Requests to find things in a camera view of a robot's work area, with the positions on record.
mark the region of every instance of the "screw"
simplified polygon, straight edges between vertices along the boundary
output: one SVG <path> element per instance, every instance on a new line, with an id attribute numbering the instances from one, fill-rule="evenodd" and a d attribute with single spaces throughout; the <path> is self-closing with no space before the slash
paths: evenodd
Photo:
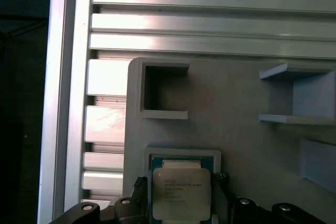
<path id="1" fill-rule="evenodd" d="M 248 205 L 250 204 L 250 201 L 248 199 L 241 199 L 240 203 L 242 203 L 243 205 Z"/>
<path id="2" fill-rule="evenodd" d="M 92 206 L 83 206 L 84 211 L 91 210 L 91 209 L 92 209 Z"/>
<path id="3" fill-rule="evenodd" d="M 282 211 L 290 211 L 290 207 L 287 205 L 280 205 L 279 207 Z"/>

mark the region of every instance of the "cable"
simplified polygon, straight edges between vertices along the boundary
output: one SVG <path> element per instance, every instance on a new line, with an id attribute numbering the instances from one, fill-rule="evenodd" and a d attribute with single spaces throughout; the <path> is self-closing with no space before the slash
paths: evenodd
<path id="1" fill-rule="evenodd" d="M 27 34 L 27 33 L 31 32 L 31 31 L 34 31 L 34 30 L 36 30 L 36 29 L 38 29 L 38 28 L 44 27 L 44 26 L 47 25 L 48 23 L 47 23 L 47 22 L 42 22 L 42 23 L 39 22 L 39 23 L 36 23 L 36 24 L 33 24 L 33 25 L 25 26 L 25 27 L 23 27 L 23 28 L 15 29 L 14 31 L 22 30 L 22 29 L 24 29 L 24 28 L 28 28 L 28 27 L 31 27 L 31 26 L 35 26 L 35 25 L 38 25 L 38 24 L 40 24 L 40 25 L 39 25 L 39 26 L 36 26 L 36 27 L 34 27 L 34 28 L 32 28 L 32 29 L 26 30 L 26 31 L 24 31 L 24 32 L 22 32 L 22 33 L 19 33 L 19 34 L 11 35 L 12 31 L 10 31 L 10 32 L 9 32 L 9 34 L 10 34 L 10 39 L 16 38 L 16 37 L 21 36 L 21 35 L 23 35 L 23 34 Z"/>
<path id="2" fill-rule="evenodd" d="M 7 62 L 8 62 L 8 54 L 7 54 L 7 51 L 6 51 L 7 42 L 10 41 L 10 39 L 16 38 L 16 37 L 21 36 L 23 34 L 34 31 L 36 29 L 42 28 L 47 24 L 48 24 L 47 22 L 37 22 L 37 23 L 33 23 L 33 24 L 30 24 L 30 25 L 27 25 L 27 26 L 24 26 L 24 27 L 21 27 L 21 28 L 14 29 L 14 30 L 12 30 L 8 33 L 0 32 L 0 39 L 3 41 L 2 45 L 1 45 L 1 48 L 0 48 L 0 72 L 5 68 L 5 66 L 7 65 Z"/>

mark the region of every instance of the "gray 3d-printed tray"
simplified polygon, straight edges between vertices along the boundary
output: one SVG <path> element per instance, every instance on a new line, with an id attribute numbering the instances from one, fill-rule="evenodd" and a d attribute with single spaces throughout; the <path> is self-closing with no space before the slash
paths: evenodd
<path id="1" fill-rule="evenodd" d="M 147 147 L 213 149 L 237 196 L 267 209 L 289 202 L 336 223 L 336 65 L 302 62 L 134 59 L 124 195 L 148 168 Z M 303 137 L 323 147 L 314 155 Z"/>

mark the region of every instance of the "metal frame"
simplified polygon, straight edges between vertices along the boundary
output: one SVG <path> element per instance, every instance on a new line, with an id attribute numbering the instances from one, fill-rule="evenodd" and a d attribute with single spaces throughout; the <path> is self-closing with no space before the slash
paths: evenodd
<path id="1" fill-rule="evenodd" d="M 51 0 L 39 223 L 49 223 L 82 200 L 87 96 L 116 95 L 90 86 L 107 81 L 95 71 L 107 61 L 90 60 L 90 49 L 110 60 L 214 54 L 331 60 L 336 41 L 333 1 Z M 107 14 L 92 16 L 93 5 Z M 104 8 L 111 5 L 117 9 L 108 14 Z M 216 31 L 219 36 L 210 37 Z"/>
<path id="2" fill-rule="evenodd" d="M 86 91 L 91 14 L 92 0 L 76 0 L 69 107 L 67 176 L 65 181 L 65 211 L 82 200 L 83 136 L 87 105 Z"/>
<path id="3" fill-rule="evenodd" d="M 64 211 L 74 20 L 75 0 L 50 0 L 38 224 Z"/>

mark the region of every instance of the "dark background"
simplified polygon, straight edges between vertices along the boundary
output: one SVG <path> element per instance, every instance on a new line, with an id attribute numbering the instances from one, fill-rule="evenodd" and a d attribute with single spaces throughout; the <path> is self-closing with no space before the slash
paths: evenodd
<path id="1" fill-rule="evenodd" d="M 50 0 L 1 0 L 0 31 L 34 22 L 3 15 L 48 18 Z M 36 223 L 48 26 L 7 43 L 0 60 L 0 140 L 4 197 L 0 223 Z"/>

